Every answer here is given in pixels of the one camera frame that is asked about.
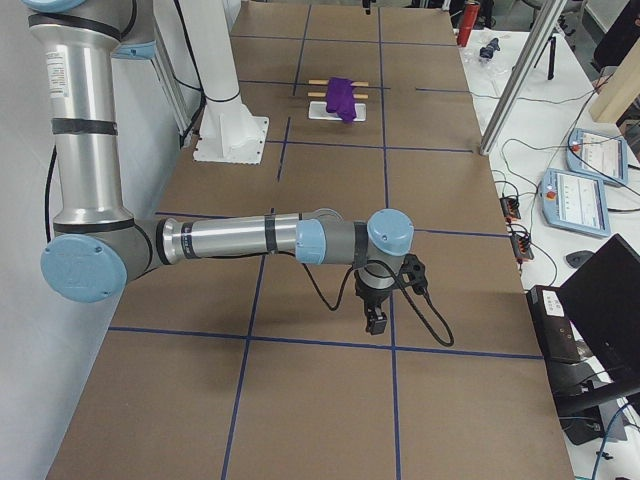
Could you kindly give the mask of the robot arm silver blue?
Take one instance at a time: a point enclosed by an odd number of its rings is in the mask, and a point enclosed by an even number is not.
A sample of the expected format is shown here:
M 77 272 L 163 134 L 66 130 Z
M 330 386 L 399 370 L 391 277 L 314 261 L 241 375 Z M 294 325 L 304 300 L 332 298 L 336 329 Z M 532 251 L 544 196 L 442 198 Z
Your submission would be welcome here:
M 62 208 L 40 265 L 61 296 L 92 303 L 153 269 L 189 259 L 284 254 L 342 264 L 363 301 L 368 333 L 385 330 L 383 302 L 404 290 L 414 227 L 395 209 L 367 221 L 330 209 L 195 222 L 138 220 L 122 198 L 112 61 L 147 56 L 149 1 L 31 1 L 30 32 L 45 49 Z

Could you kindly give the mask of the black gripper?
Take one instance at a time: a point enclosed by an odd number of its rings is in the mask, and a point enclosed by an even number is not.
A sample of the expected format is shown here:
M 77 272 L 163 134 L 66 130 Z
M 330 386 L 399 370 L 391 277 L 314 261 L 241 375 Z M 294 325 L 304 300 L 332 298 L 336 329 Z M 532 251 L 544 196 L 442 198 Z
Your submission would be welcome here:
M 372 336 L 381 335 L 387 326 L 387 315 L 382 304 L 390 297 L 393 286 L 382 289 L 374 288 L 361 279 L 355 282 L 356 296 L 363 301 L 363 309 L 366 316 L 365 331 Z

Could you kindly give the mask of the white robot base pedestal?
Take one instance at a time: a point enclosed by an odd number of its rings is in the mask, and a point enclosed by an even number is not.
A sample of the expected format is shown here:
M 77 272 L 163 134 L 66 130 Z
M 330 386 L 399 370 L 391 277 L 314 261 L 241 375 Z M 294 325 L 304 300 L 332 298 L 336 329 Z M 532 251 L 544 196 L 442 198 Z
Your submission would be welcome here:
M 269 119 L 252 115 L 242 100 L 223 3 L 180 1 L 178 5 L 205 98 L 194 159 L 259 164 Z

